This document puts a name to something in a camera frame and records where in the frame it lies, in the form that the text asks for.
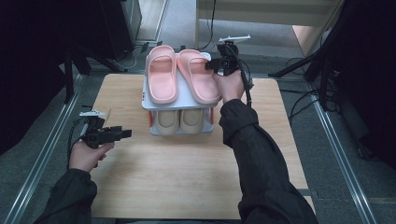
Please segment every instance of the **slipper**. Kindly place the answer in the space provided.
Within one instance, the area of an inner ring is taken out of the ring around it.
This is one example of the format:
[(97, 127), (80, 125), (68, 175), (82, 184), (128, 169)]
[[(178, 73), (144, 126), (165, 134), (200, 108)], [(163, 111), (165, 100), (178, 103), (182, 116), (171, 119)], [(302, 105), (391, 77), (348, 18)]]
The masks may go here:
[(152, 49), (146, 59), (146, 72), (152, 103), (170, 104), (177, 99), (177, 57), (171, 47)]
[(204, 110), (182, 110), (180, 116), (180, 128), (183, 133), (200, 133), (204, 128)]
[(177, 67), (200, 104), (211, 105), (221, 100), (213, 70), (205, 70), (208, 59), (195, 49), (183, 49), (177, 57)]
[(156, 111), (155, 128), (160, 134), (174, 134), (180, 127), (180, 113), (178, 110)]

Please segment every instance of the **white shoe rack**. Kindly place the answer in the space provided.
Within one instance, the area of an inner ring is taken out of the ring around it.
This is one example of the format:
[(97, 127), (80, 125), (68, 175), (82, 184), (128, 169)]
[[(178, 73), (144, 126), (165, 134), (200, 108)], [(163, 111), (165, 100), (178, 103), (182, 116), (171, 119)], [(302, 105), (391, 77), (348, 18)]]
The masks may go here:
[[(202, 53), (209, 61), (211, 60), (210, 54)], [(177, 99), (171, 104), (155, 104), (151, 101), (149, 95), (149, 82), (147, 71), (145, 72), (145, 78), (143, 82), (143, 94), (142, 94), (142, 106), (148, 111), (148, 122), (149, 130), (151, 134), (156, 136), (169, 136), (169, 135), (180, 135), (183, 133), (181, 128), (174, 134), (161, 134), (155, 127), (156, 111), (162, 110), (184, 110), (184, 109), (203, 109), (204, 110), (204, 127), (201, 133), (211, 133), (213, 131), (213, 107), (217, 104), (202, 105), (195, 101), (190, 91), (187, 81), (184, 79), (181, 72), (177, 69)]]

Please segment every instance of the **person's hand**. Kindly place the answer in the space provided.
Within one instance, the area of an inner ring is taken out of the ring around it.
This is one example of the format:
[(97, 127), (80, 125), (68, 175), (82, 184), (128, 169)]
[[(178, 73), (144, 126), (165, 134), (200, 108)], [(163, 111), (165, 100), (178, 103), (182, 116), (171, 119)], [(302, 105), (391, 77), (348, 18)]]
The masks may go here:
[(227, 77), (214, 74), (213, 79), (218, 83), (218, 90), (224, 104), (233, 99), (241, 99), (244, 94), (245, 87), (242, 82), (240, 70), (236, 70)]
[(85, 142), (75, 143), (70, 155), (69, 169), (79, 169), (89, 173), (113, 147), (114, 143), (106, 143), (97, 149), (92, 149)]

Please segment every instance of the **wooden board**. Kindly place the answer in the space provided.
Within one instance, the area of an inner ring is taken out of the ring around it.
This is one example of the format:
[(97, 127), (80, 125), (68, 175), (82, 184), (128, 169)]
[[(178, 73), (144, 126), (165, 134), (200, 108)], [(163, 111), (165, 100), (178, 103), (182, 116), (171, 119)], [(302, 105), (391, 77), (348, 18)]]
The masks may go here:
[[(285, 156), (290, 181), (308, 189), (282, 98), (273, 79), (254, 79), (253, 108), (260, 125)], [(239, 219), (241, 200), (233, 151), (222, 144), (221, 103), (214, 131), (196, 135), (153, 136), (141, 106), (143, 76), (108, 75), (94, 108), (109, 111), (106, 126), (132, 129), (92, 171), (98, 195), (94, 217)], [(310, 197), (305, 197), (312, 205)]]

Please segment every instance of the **gray floor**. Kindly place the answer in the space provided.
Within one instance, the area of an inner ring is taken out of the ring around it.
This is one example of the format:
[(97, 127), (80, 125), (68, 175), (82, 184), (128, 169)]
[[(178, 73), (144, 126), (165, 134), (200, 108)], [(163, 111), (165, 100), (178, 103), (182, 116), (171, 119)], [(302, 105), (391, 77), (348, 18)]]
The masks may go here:
[[(163, 44), (176, 49), (180, 45), (185, 45), (188, 48), (194, 47), (195, 30), (189, 23), (191, 21), (181, 19), (183, 16), (189, 18), (186, 15), (193, 13), (194, 2), (192, 0), (169, 1), (159, 35), (159, 40), (163, 41)], [(209, 32), (206, 21), (200, 21), (200, 24), (199, 45), (202, 46), (208, 40)], [(260, 29), (253, 29), (253, 26), (260, 27)], [(252, 36), (250, 41), (238, 46), (241, 59), (248, 64), (254, 77), (266, 78), (266, 74), (284, 68), (290, 58), (302, 57), (297, 40), (289, 26), (215, 21), (213, 39), (216, 41), (220, 36), (224, 37), (225, 35)], [(207, 49), (207, 51), (211, 52), (212, 58), (219, 57), (215, 52), (216, 48)], [(147, 52), (140, 53), (140, 50), (137, 50), (134, 53), (137, 59), (134, 67), (132, 67), (134, 64), (133, 55), (129, 55), (119, 63), (129, 67), (127, 74), (142, 74), (147, 54)], [(65, 148), (72, 121), (83, 110), (82, 105), (93, 104), (104, 76), (111, 73), (100, 64), (92, 63), (92, 68), (92, 74), (85, 77), (82, 82), (76, 105), (60, 133), (44, 173), (34, 188), (32, 198), (25, 204), (26, 208), (20, 217), (20, 223), (31, 223), (43, 211), (51, 186), (65, 171)], [(289, 114), (301, 94), (287, 90), (308, 91), (308, 85), (301, 75), (295, 74), (278, 79), (278, 84)], [(65, 90), (62, 90), (35, 121), (22, 141), (0, 157), (0, 176), (2, 176), (0, 179), (0, 220), (6, 219), (23, 183), (34, 167), (35, 160), (45, 145), (55, 120), (62, 111), (64, 96)], [(304, 98), (298, 104), (297, 109), (310, 102), (309, 97)], [(342, 116), (337, 113), (328, 115), (354, 174), (361, 184), (362, 191), (374, 212), (377, 223), (394, 223), (396, 220), (396, 192), (394, 190), (396, 171), (380, 160), (365, 161), (361, 159)], [(311, 105), (297, 115), (291, 125), (319, 223), (363, 223), (315, 107)], [(114, 219), (95, 218), (93, 223), (114, 223)]]

